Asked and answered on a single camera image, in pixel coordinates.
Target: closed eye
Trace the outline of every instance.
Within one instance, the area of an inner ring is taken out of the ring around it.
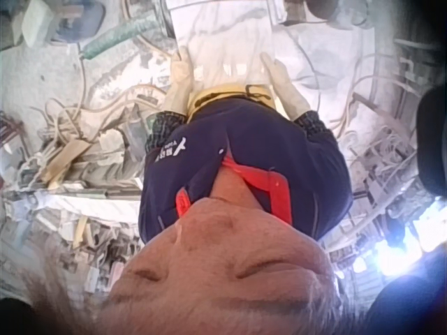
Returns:
[[[240,272],[236,275],[236,278],[243,279],[246,277],[250,277],[258,272],[262,272],[264,270],[268,271],[281,271],[281,270],[290,270],[295,269],[296,265],[292,265],[289,262],[284,262],[283,260],[269,260],[267,262],[260,262],[255,265],[252,265],[246,268],[244,271]]]
[[[151,269],[142,269],[132,272],[135,276],[147,279],[148,281],[160,281],[161,277]]]

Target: gray hair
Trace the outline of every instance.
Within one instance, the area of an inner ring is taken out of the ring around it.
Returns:
[[[102,335],[103,329],[96,322],[91,306],[86,304],[87,300],[83,299],[81,305],[79,301],[73,301],[65,280],[55,267],[45,267],[45,280],[36,276],[25,278],[29,301],[45,333]],[[333,299],[326,299],[309,303],[296,315],[297,326],[293,335],[359,334],[364,314],[357,312],[345,297],[338,302],[334,304]]]

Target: eyebrow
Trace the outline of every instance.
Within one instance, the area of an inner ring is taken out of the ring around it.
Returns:
[[[297,315],[305,311],[309,302],[293,299],[246,300],[240,298],[216,298],[213,304],[228,311],[255,311],[279,315]]]

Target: bright light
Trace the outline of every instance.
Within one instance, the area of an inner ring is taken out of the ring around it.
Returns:
[[[342,271],[336,271],[335,275],[340,279],[344,279],[344,273]]]
[[[404,273],[422,257],[419,243],[408,228],[405,228],[404,244],[406,251],[389,247],[385,240],[376,243],[377,264],[385,276]]]
[[[354,261],[354,264],[352,264],[352,268],[354,272],[357,274],[366,271],[367,266],[365,260],[362,257],[357,257],[356,260]]]
[[[413,222],[419,234],[420,246],[427,253],[447,240],[447,207],[439,211],[435,204]]]

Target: man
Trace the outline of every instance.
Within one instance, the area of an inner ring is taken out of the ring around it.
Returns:
[[[42,294],[63,291],[53,281],[52,290],[31,286],[45,329],[108,335],[355,331],[355,316],[316,242],[351,206],[346,163],[285,66],[261,58],[291,121],[262,87],[216,87],[189,103],[193,71],[180,49],[164,111],[147,141],[139,222],[147,245],[126,266],[96,323],[59,308],[64,295]]]

